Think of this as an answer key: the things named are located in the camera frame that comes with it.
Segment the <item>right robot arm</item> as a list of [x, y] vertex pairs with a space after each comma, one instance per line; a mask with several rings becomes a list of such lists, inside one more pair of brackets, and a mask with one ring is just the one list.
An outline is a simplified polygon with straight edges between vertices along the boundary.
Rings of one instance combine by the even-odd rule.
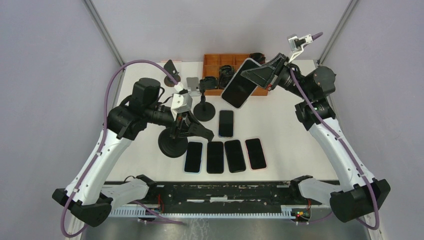
[[360, 220], [372, 213], [374, 225], [378, 227], [379, 210], [391, 187], [387, 180], [377, 179], [368, 170], [340, 128], [327, 99], [336, 89], [336, 74], [326, 66], [318, 66], [303, 75], [283, 54], [263, 65], [242, 70], [240, 74], [264, 90], [281, 87], [302, 99], [295, 106], [296, 117], [318, 142], [338, 178], [337, 185], [310, 175], [295, 178], [290, 182], [289, 199], [295, 204], [310, 199], [327, 205], [343, 223]]

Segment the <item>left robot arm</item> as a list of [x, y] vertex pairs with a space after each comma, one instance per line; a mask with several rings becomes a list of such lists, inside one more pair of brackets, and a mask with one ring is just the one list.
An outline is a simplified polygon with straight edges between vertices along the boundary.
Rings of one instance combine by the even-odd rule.
[[181, 89], [173, 96], [172, 107], [159, 103], [162, 91], [158, 80], [139, 79], [131, 95], [108, 113], [98, 142], [75, 179], [66, 188], [53, 192], [52, 198], [86, 225], [99, 226], [113, 210], [125, 204], [137, 200], [151, 204], [156, 200], [156, 183], [145, 175], [104, 188], [120, 156], [148, 124], [164, 127], [158, 136], [158, 146], [170, 158], [187, 151], [189, 137], [213, 140], [214, 133], [191, 112], [192, 99], [186, 90]]

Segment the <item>black round phone stand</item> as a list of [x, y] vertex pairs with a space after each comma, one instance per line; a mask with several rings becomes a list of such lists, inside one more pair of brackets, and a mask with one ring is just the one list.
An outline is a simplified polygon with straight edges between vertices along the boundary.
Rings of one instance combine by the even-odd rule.
[[198, 121], [208, 122], [215, 116], [215, 107], [206, 101], [206, 90], [216, 90], [217, 88], [218, 79], [214, 76], [206, 76], [199, 81], [200, 102], [192, 110]]

